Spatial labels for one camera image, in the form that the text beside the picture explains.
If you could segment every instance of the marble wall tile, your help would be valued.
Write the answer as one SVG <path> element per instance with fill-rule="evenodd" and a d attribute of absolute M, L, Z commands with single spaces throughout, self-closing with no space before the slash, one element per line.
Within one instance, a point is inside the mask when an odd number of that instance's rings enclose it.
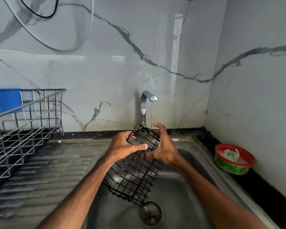
<path fill-rule="evenodd" d="M 62 52 L 32 37 L 0 0 L 0 88 L 67 88 L 65 131 L 133 128 L 144 90 L 158 98 L 153 123 L 201 127 L 226 2 L 95 0 L 87 41 Z"/>

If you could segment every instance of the blue plastic container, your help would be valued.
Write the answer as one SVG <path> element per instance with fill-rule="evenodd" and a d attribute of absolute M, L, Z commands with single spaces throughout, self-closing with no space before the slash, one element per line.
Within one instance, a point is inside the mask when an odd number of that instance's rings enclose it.
<path fill-rule="evenodd" d="M 21 105 L 20 89 L 0 89 L 0 113 L 20 107 Z"/>

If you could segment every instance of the sink drain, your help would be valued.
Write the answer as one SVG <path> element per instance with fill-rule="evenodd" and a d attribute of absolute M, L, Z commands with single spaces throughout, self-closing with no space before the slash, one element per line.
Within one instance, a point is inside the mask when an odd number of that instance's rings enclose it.
<path fill-rule="evenodd" d="M 161 208 L 152 201 L 146 201 L 139 209 L 141 221 L 149 226 L 156 225 L 162 217 Z"/>

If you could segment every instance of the right hand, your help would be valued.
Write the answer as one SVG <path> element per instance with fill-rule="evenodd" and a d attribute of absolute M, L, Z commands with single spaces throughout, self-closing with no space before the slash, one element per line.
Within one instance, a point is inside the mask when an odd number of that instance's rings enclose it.
<path fill-rule="evenodd" d="M 166 127 L 156 123 L 153 126 L 160 129 L 160 143 L 154 151 L 145 153 L 147 158 L 162 160 L 165 164 L 171 165 L 176 158 L 180 156 L 172 138 L 167 134 Z"/>

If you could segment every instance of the faucet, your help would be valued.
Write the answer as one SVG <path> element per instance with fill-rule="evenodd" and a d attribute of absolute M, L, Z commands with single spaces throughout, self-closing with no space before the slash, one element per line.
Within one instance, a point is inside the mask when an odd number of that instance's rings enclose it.
<path fill-rule="evenodd" d="M 149 99 L 150 102 L 155 102 L 157 97 L 155 97 L 149 91 L 144 91 L 141 95 L 141 122 L 140 124 L 146 127 L 146 99 Z"/>

